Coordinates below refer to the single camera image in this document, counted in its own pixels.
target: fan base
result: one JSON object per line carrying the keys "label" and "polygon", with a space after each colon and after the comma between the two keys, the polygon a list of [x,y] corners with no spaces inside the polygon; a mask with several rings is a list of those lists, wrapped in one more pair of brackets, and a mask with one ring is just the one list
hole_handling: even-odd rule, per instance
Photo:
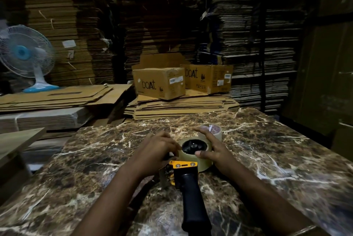
{"label": "fan base", "polygon": [[23,90],[25,93],[37,93],[37,92],[42,92],[42,91],[50,91],[50,90],[55,90],[59,89],[60,87],[50,85],[48,83],[35,83],[33,86],[26,88]]}

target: hand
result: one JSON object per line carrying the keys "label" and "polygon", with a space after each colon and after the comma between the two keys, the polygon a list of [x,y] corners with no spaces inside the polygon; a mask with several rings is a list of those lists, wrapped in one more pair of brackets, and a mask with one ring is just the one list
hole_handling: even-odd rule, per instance
{"label": "hand", "polygon": [[193,130],[204,134],[211,142],[213,148],[213,151],[196,151],[195,155],[199,158],[213,161],[215,166],[223,175],[230,177],[232,165],[238,162],[236,158],[234,158],[233,154],[207,129],[197,127]]}
{"label": "hand", "polygon": [[136,173],[142,180],[155,175],[159,169],[169,163],[171,159],[163,160],[169,152],[179,156],[179,149],[181,149],[180,145],[165,131],[160,131],[156,135],[148,134],[132,157],[127,160],[125,167],[129,167],[129,171]]}

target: blue fan hub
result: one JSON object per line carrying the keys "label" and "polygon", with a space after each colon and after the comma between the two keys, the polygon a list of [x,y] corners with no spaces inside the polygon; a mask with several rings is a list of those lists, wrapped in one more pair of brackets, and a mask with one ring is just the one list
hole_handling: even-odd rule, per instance
{"label": "blue fan hub", "polygon": [[15,56],[23,61],[29,60],[31,51],[25,46],[17,45],[14,49]]}

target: blue fan base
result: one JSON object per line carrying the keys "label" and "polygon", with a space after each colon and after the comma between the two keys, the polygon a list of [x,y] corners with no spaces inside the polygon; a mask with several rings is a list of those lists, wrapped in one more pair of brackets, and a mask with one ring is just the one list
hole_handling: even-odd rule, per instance
{"label": "blue fan base", "polygon": [[29,87],[23,90],[23,92],[25,93],[37,93],[37,92],[42,92],[42,91],[50,91],[50,90],[55,90],[55,89],[59,89],[60,87],[58,86],[54,86],[54,85],[49,85],[47,84],[44,87]]}

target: marble countertop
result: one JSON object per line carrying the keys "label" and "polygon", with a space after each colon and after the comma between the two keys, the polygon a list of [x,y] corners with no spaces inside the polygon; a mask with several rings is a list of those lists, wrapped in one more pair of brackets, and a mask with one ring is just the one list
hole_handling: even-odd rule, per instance
{"label": "marble countertop", "polygon": [[[353,235],[353,164],[252,108],[80,129],[0,208],[0,235],[69,235],[145,135],[164,129],[181,140],[202,123],[220,125],[239,161],[331,235]],[[199,184],[212,235],[263,235],[228,182],[208,170]],[[187,235],[182,221],[181,193],[158,183],[127,234]]]}

